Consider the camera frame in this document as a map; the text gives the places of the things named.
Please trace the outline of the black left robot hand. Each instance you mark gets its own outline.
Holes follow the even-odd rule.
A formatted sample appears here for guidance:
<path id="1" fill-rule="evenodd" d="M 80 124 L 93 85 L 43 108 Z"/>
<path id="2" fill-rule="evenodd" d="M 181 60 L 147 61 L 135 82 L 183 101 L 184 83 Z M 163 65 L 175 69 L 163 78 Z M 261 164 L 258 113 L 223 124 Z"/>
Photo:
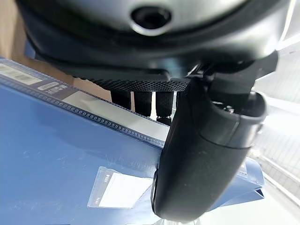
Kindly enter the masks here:
<path id="1" fill-rule="evenodd" d="M 233 179 L 266 117 L 288 0 L 18 0 L 38 57 L 107 89 L 180 92 L 152 209 L 188 222 Z"/>

